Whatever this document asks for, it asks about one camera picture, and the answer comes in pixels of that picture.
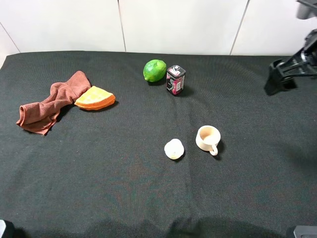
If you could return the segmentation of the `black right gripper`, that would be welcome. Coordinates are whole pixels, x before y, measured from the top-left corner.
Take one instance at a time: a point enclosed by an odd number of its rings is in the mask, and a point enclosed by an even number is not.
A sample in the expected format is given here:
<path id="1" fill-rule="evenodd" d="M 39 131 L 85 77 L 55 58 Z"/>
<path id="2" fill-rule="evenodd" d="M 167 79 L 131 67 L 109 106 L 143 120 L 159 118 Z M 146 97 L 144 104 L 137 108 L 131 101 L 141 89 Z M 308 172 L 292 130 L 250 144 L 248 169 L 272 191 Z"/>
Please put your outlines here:
<path id="1" fill-rule="evenodd" d="M 264 90 L 268 96 L 297 88 L 293 77 L 317 76 L 317 30 L 312 30 L 305 38 L 304 46 L 290 57 L 284 66 L 284 74 L 279 66 L 282 59 L 272 62 L 268 68 L 268 79 Z"/>

